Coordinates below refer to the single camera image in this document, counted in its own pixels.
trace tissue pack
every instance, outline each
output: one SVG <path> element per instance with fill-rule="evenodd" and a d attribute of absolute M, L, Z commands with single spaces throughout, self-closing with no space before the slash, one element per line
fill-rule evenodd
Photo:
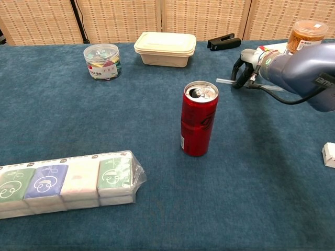
<path fill-rule="evenodd" d="M 0 219 L 134 203 L 146 174 L 131 151 L 0 167 Z"/>

